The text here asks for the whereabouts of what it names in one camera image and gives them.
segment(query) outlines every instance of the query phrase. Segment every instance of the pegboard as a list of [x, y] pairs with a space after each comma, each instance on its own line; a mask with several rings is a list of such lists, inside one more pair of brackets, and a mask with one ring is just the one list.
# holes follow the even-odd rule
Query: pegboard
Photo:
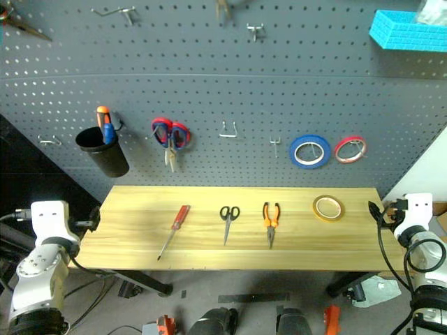
[[[375, 186], [384, 196], [447, 123], [446, 55], [382, 50], [368, 36], [376, 9], [418, 1], [241, 1], [218, 23], [214, 1], [17, 2], [52, 43], [4, 27], [1, 112], [99, 200], [113, 184], [193, 186]], [[135, 24], [105, 11], [135, 6]], [[254, 43], [246, 23], [265, 27]], [[109, 179], [75, 144], [97, 105], [125, 123], [131, 169]], [[164, 116], [193, 133], [170, 173], [150, 138]], [[235, 121], [237, 139], [218, 136]], [[367, 158], [300, 170], [290, 143], [315, 133], [332, 148], [362, 135]], [[269, 137], [281, 137], [279, 158]]]

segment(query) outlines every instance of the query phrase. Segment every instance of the blue storage box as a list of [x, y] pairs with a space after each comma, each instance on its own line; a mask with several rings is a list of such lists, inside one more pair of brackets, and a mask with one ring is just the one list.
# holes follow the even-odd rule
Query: blue storage box
[[369, 35], [383, 48], [447, 52], [447, 27], [415, 23], [416, 12], [378, 10]]

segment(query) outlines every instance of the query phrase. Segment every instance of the tape roll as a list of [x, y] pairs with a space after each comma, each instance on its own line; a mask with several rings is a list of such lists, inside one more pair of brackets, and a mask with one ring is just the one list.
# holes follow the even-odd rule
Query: tape roll
[[[331, 202], [332, 204], [335, 205], [335, 207], [337, 208], [337, 213], [335, 215], [324, 214], [321, 211], [320, 205], [322, 202], [325, 202], [325, 201]], [[319, 197], [315, 198], [314, 203], [312, 204], [312, 209], [314, 210], [314, 213], [321, 220], [324, 220], [324, 221], [337, 221], [344, 214], [343, 204], [340, 201], [338, 201], [337, 199], [335, 199], [334, 197], [331, 197], [330, 195], [320, 195]]]
[[[354, 156], [352, 156], [352, 157], [348, 157], [348, 158], [342, 158], [342, 157], [340, 157], [340, 156], [339, 156], [339, 151], [340, 151], [340, 149], [341, 149], [344, 145], [349, 144], [349, 143], [353, 143], [353, 144], [357, 143], [357, 145], [358, 145], [358, 143], [361, 143], [361, 144], [362, 144], [362, 147], [359, 149], [358, 154], [356, 154], [356, 155], [354, 155]], [[343, 164], [349, 164], [349, 163], [354, 163], [354, 162], [358, 161], [359, 159], [361, 159], [361, 158], [366, 154], [366, 151], [367, 151], [366, 141], [365, 141], [365, 139], [364, 139], [363, 137], [361, 137], [361, 136], [349, 136], [349, 137], [346, 137], [346, 138], [344, 138], [343, 140], [341, 140], [341, 141], [335, 146], [335, 148], [334, 148], [334, 155], [335, 155], [335, 158], [336, 158], [340, 163], [343, 163]]]
[[[312, 161], [305, 161], [298, 156], [299, 150], [306, 145], [314, 145], [321, 150], [321, 155]], [[316, 169], [325, 165], [330, 158], [330, 145], [328, 141], [318, 135], [304, 135], [296, 138], [290, 147], [289, 154], [292, 163], [302, 169]]]

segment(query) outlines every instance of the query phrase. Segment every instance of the screwdriver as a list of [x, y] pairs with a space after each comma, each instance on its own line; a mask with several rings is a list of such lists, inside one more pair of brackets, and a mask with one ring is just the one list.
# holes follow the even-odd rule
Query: screwdriver
[[189, 206], [189, 205], [183, 205], [182, 208], [180, 208], [179, 213], [175, 217], [174, 223], [170, 228], [171, 232], [169, 234], [168, 240], [164, 244], [163, 248], [161, 248], [159, 256], [156, 260], [160, 260], [161, 255], [163, 255], [163, 252], [168, 247], [170, 240], [173, 239], [175, 232], [178, 231], [180, 229], [180, 227], [182, 226], [182, 223], [183, 223], [184, 219], [186, 218], [186, 215], [188, 214], [190, 208], [191, 208], [191, 206]]

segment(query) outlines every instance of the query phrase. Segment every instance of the wooden table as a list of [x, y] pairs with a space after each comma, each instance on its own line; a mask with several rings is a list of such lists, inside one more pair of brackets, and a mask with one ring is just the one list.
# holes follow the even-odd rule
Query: wooden table
[[[319, 195], [345, 207], [343, 218], [325, 222], [312, 211]], [[99, 269], [299, 269], [388, 270], [377, 244], [376, 223], [367, 202], [381, 204], [375, 188], [244, 188], [114, 186], [101, 207], [98, 230], [85, 235], [77, 257]], [[262, 208], [281, 206], [269, 250]], [[179, 208], [191, 205], [182, 229], [157, 262]], [[238, 206], [224, 246], [222, 206]], [[383, 231], [391, 263], [403, 269], [404, 251]]]

